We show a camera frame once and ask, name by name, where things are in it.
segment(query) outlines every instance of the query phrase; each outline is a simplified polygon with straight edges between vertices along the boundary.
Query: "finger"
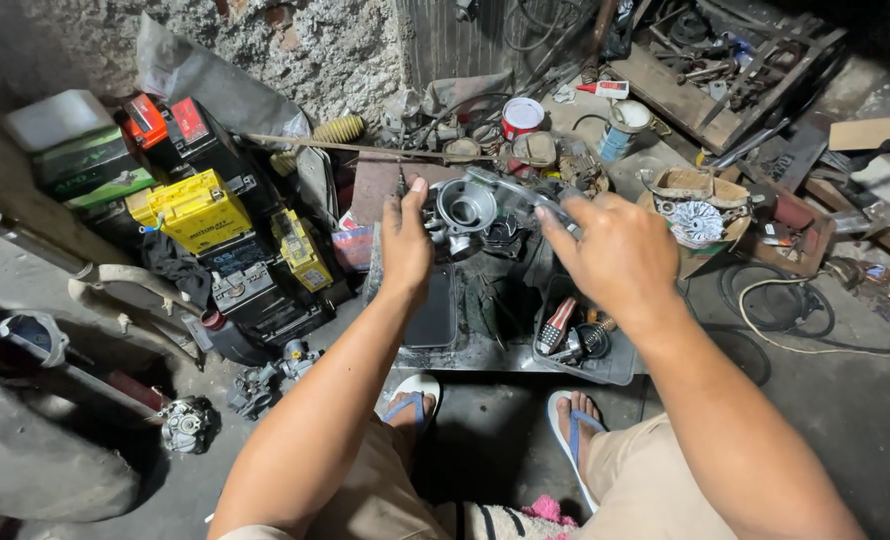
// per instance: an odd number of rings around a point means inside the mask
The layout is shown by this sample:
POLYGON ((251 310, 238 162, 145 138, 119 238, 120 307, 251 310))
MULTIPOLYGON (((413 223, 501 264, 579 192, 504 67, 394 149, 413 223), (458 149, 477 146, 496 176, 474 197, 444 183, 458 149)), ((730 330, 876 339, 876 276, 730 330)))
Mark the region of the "finger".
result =
POLYGON ((397 235, 402 230, 402 204, 395 195, 388 195, 381 208, 381 230, 397 235))
POLYGON ((562 209, 564 209, 568 215, 571 215, 571 218, 578 224, 578 227, 582 227, 583 229, 588 229, 601 212, 601 209, 597 205, 582 197, 567 197, 562 201, 562 209))
POLYGON ((542 235, 565 268, 569 272, 579 268, 579 245, 571 232, 562 227, 559 218, 545 206, 535 206, 535 215, 542 224, 542 235))
POLYGON ((415 178, 402 199, 402 228, 409 231, 425 231, 422 223, 422 205, 429 195, 429 183, 425 178, 415 178))
POLYGON ((621 195, 617 193, 612 193, 610 191, 602 191, 595 195, 595 198, 592 199, 592 204, 599 207, 603 210, 612 210, 622 205, 622 203, 626 203, 625 199, 622 198, 621 195))

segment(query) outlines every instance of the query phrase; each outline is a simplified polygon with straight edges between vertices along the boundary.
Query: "blue flip-flop strap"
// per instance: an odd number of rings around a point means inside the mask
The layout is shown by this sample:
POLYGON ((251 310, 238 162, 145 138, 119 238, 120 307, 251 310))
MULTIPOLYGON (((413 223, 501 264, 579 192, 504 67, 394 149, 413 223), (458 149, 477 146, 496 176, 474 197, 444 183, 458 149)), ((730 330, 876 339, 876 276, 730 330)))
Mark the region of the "blue flip-flop strap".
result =
POLYGON ((579 421, 587 422, 596 432, 604 432, 605 426, 587 412, 572 409, 569 414, 568 450, 575 466, 579 464, 579 421))
POLYGON ((422 403, 423 398, 425 398, 425 392, 410 392, 407 396, 403 397, 402 400, 395 403, 395 406, 391 407, 391 410, 381 417, 381 421, 389 423, 392 417, 401 412, 404 408, 410 405, 415 405, 415 430, 417 430, 419 434, 423 433, 425 431, 425 407, 423 406, 424 403, 422 403))

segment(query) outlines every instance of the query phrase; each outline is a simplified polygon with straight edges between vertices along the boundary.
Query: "black cloth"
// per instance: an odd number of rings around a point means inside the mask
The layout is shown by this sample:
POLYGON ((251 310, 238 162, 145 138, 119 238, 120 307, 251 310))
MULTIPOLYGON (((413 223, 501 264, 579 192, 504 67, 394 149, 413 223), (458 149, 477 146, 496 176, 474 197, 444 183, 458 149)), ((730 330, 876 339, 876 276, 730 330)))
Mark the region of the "black cloth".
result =
POLYGON ((208 308, 212 274, 191 254, 162 231, 150 232, 141 244, 141 263, 149 271, 175 283, 199 308, 208 308))

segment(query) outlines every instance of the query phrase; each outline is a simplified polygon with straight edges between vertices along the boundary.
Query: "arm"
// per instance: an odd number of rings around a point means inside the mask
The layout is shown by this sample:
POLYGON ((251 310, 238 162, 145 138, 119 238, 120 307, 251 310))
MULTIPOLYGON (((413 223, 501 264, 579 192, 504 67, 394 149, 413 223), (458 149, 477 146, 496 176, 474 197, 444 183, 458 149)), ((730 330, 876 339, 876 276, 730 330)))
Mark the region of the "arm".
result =
POLYGON ((546 238, 642 354, 691 474, 732 531, 742 540, 865 538, 811 448, 690 316, 665 220, 611 194, 564 207, 582 240, 538 208, 546 238))
POLYGON ((301 540, 338 491, 405 325, 427 294, 433 252, 419 214, 427 194, 427 182, 416 178, 401 210, 394 200, 385 204, 378 295, 248 438, 218 499, 209 540, 246 525, 301 540))

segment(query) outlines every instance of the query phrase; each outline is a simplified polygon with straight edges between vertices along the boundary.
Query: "paint can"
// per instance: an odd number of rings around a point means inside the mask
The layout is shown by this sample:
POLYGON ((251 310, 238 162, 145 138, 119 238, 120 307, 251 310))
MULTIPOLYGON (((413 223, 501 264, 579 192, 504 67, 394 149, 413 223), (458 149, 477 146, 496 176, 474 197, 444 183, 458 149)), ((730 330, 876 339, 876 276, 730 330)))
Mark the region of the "paint can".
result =
POLYGON ((545 109, 534 99, 515 97, 501 108, 501 134, 507 141, 514 141, 522 134, 538 131, 545 119, 545 109))
POLYGON ((637 101, 619 100, 612 105, 608 124, 598 141, 598 155, 606 162, 617 162, 629 153, 635 136, 649 129, 652 112, 637 101))

